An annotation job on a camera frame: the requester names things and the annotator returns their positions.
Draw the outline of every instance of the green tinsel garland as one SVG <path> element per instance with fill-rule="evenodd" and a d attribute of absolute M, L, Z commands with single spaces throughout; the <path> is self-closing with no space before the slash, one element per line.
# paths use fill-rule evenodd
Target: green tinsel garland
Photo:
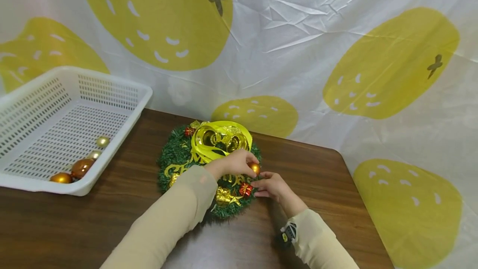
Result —
<path fill-rule="evenodd" d="M 171 132 L 171 135 L 168 139 L 168 142 L 163 147 L 163 153 L 157 159 L 157 164 L 160 168 L 158 172 L 158 186 L 162 193 L 165 193 L 168 190 L 170 178 L 164 175 L 164 169 L 171 164 L 185 164 L 191 159 L 191 137 L 187 137 L 184 134 L 185 128 L 188 125 L 182 125 L 180 127 L 174 128 Z M 257 157 L 259 162 L 261 162 L 261 153 L 258 147 L 253 143 L 251 152 Z M 186 168 L 190 168 L 192 165 L 204 165 L 197 162 L 191 162 L 186 165 Z M 251 183 L 254 179 L 250 177 L 245 177 L 246 183 Z M 231 193 L 236 193 L 236 196 L 239 195 L 240 185 L 235 185 L 232 187 L 232 183 L 220 179 L 217 181 L 217 184 L 220 187 L 227 188 L 231 190 Z M 243 197 L 239 200 L 241 206 L 238 206 L 235 203 L 227 204 L 226 206 L 216 205 L 216 202 L 213 201 L 211 208 L 206 212 L 204 216 L 204 223 L 211 223 L 216 221 L 224 221 L 234 216 L 238 215 L 245 207 L 251 204 L 254 199 L 254 192 L 250 197 Z"/>

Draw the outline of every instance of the hand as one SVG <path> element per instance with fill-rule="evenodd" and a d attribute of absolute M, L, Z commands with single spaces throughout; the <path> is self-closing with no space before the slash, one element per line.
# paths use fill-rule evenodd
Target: hand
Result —
<path fill-rule="evenodd" d="M 223 175 L 248 175 L 255 178 L 256 174 L 247 165 L 248 162 L 259 163 L 259 160 L 253 153 L 244 150 L 237 149 L 230 153 L 226 157 L 212 160 L 206 164 L 204 168 L 210 172 L 216 180 L 219 180 Z"/>
<path fill-rule="evenodd" d="M 261 172 L 262 180 L 253 181 L 252 187 L 258 188 L 255 197 L 270 197 L 280 204 L 287 218 L 292 218 L 307 210 L 307 205 L 295 194 L 284 179 L 274 172 Z"/>

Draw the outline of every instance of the wrist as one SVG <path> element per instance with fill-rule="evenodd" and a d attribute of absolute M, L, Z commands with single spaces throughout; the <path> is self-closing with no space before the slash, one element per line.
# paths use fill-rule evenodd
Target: wrist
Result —
<path fill-rule="evenodd" d="M 208 171 L 216 181 L 218 181 L 224 175 L 224 167 L 220 161 L 221 159 L 216 159 L 204 165 L 204 169 Z"/>
<path fill-rule="evenodd" d="M 308 209 L 304 201 L 290 189 L 280 197 L 279 203 L 288 219 Z"/>

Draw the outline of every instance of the beige sleeve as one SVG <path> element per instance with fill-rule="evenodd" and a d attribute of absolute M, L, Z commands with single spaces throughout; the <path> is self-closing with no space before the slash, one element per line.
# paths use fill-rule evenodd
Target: beige sleeve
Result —
<path fill-rule="evenodd" d="M 101 269 L 161 268 L 176 242 L 202 221 L 216 189 L 208 171 L 189 168 L 136 219 Z"/>
<path fill-rule="evenodd" d="M 295 254 L 311 269 L 359 268 L 316 212 L 307 209 L 289 221 L 297 226 Z"/>

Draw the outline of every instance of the orange ornament ball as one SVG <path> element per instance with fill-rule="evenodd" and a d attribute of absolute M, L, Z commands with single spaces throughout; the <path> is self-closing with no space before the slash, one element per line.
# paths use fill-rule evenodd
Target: orange ornament ball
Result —
<path fill-rule="evenodd" d="M 72 177 L 76 179 L 81 179 L 84 177 L 94 162 L 94 159 L 81 159 L 75 162 L 75 164 L 73 164 L 71 167 Z"/>
<path fill-rule="evenodd" d="M 252 171 L 255 172 L 256 175 L 259 175 L 261 173 L 261 166 L 258 165 L 257 163 L 250 162 L 248 163 L 248 165 L 252 169 Z"/>
<path fill-rule="evenodd" d="M 69 184 L 73 182 L 73 178 L 70 174 L 67 174 L 66 172 L 59 172 L 57 174 L 52 175 L 50 177 L 50 181 L 62 184 Z"/>

